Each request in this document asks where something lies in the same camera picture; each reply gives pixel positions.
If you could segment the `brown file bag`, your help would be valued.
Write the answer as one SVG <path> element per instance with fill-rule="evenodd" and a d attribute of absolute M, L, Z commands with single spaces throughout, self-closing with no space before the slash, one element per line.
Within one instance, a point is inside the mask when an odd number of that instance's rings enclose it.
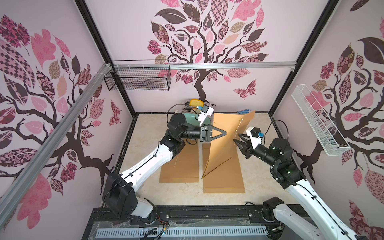
<path fill-rule="evenodd" d="M 250 121 L 254 118 L 254 115 L 254 111 L 251 111 L 246 115 L 214 114 L 213 126 L 225 130 L 227 135 L 211 141 L 210 155 L 205 166 L 203 177 L 237 153 L 237 146 L 233 140 L 238 140 L 238 135 L 245 132 Z"/>
<path fill-rule="evenodd" d="M 199 145 L 186 144 L 183 150 L 161 167 L 159 183 L 198 183 Z"/>
<path fill-rule="evenodd" d="M 202 179 L 204 194 L 244 194 L 246 192 L 237 153 Z"/>

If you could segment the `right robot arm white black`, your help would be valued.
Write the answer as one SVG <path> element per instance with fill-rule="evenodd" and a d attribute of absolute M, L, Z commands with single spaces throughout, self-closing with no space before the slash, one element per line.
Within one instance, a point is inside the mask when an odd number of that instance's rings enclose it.
<path fill-rule="evenodd" d="M 304 173 L 290 159 L 293 153 L 288 140 L 275 138 L 269 147 L 263 145 L 264 134 L 252 128 L 234 139 L 241 153 L 255 157 L 270 167 L 275 181 L 294 197 L 310 216 L 308 222 L 278 197 L 264 201 L 262 215 L 268 222 L 278 221 L 304 240 L 365 240 L 366 236 L 348 227 L 327 206 L 307 181 Z"/>

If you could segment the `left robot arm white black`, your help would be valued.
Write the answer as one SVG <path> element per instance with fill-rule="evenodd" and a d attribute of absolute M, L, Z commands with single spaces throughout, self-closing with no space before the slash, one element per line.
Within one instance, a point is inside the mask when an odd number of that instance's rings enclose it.
<path fill-rule="evenodd" d="M 157 216 L 157 206 L 136 196 L 142 184 L 164 164 L 173 160 L 186 146 L 186 139 L 211 142 L 227 132 L 213 125 L 194 126 L 186 116 L 177 113 L 167 124 L 165 136 L 158 146 L 139 163 L 122 173 L 112 172 L 105 184 L 103 203 L 119 218 L 140 217 L 149 222 Z"/>

